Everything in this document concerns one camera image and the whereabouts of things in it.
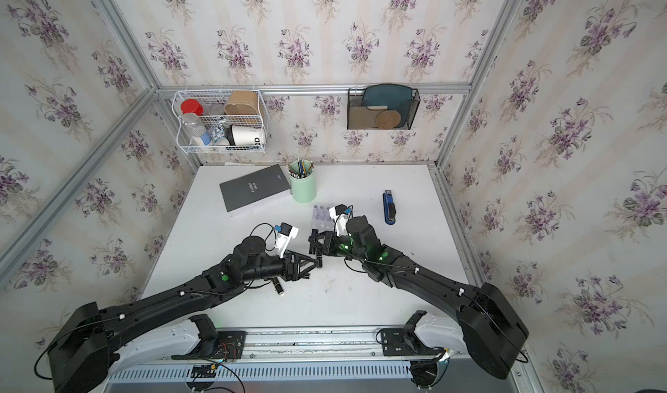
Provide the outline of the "black lipstick gold band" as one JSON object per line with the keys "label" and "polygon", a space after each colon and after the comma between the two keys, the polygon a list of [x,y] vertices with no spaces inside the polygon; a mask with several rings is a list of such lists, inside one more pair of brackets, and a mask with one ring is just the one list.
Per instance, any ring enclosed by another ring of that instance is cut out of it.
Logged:
{"label": "black lipstick gold band", "polygon": [[274,289],[275,289],[276,293],[279,296],[282,296],[284,294],[284,289],[282,288],[282,285],[281,285],[279,279],[278,278],[273,278],[272,283],[274,285]]}

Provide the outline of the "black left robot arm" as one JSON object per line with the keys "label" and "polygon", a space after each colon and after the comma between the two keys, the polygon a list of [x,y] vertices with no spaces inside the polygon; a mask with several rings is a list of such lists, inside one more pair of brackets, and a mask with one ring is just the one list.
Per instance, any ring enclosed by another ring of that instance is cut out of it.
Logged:
{"label": "black left robot arm", "polygon": [[215,327],[204,311],[241,295],[256,280],[298,281],[320,266],[319,259],[291,250],[269,254],[263,238],[248,236],[220,263],[181,285],[120,306],[80,306],[43,352],[49,379],[56,392],[89,392],[121,362],[120,350],[129,342],[189,314],[211,341]]}

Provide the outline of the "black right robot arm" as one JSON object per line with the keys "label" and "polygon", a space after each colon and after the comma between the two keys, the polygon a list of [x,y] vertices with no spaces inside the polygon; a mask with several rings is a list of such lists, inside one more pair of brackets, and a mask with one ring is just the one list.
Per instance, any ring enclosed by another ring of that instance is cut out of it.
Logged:
{"label": "black right robot arm", "polygon": [[365,216],[349,219],[347,233],[325,231],[308,238],[317,254],[357,260],[371,280],[409,292],[454,318],[468,354],[479,367],[506,379],[529,330],[503,292],[488,282],[480,287],[431,271],[380,242]]}

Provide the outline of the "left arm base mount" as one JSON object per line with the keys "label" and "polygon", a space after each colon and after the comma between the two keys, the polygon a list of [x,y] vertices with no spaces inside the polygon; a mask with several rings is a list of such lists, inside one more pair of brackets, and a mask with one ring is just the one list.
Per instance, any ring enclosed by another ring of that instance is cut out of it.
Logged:
{"label": "left arm base mount", "polygon": [[197,344],[186,353],[172,355],[171,359],[227,362],[242,357],[248,332],[217,329],[207,314],[193,315],[184,323],[195,325]]}

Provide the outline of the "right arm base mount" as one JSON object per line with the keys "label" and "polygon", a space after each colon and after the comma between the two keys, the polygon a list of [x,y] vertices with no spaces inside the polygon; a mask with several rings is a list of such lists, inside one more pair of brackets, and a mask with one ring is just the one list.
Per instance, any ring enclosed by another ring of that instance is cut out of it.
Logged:
{"label": "right arm base mount", "polygon": [[375,341],[384,357],[437,356],[446,349],[427,346],[417,335],[417,325],[426,322],[426,311],[415,311],[401,328],[380,328]]}

